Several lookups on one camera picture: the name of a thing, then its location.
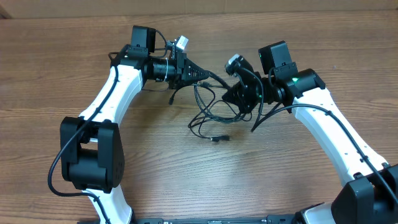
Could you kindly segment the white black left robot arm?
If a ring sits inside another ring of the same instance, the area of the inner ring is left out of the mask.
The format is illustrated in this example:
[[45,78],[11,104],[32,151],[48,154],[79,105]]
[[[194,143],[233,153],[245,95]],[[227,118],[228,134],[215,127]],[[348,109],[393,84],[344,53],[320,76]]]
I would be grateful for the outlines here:
[[165,41],[165,53],[155,56],[157,29],[132,28],[130,44],[110,53],[109,77],[95,100],[78,117],[60,125],[60,154],[64,180],[78,195],[90,198],[99,223],[134,223],[134,212],[121,189],[124,152],[119,126],[133,98],[147,80],[166,82],[179,90],[207,79],[210,73],[187,58],[188,39]]

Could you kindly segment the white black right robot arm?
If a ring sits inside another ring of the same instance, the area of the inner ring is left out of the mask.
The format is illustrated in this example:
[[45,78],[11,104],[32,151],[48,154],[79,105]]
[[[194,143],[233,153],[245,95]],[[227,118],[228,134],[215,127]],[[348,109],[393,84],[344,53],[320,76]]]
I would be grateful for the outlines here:
[[319,203],[294,214],[268,215],[267,223],[396,223],[397,166],[388,163],[355,131],[333,101],[324,81],[312,69],[299,70],[280,41],[259,49],[262,72],[241,55],[226,63],[238,82],[223,96],[247,114],[273,104],[261,113],[261,124],[277,113],[295,116],[317,140],[341,182],[334,201]]

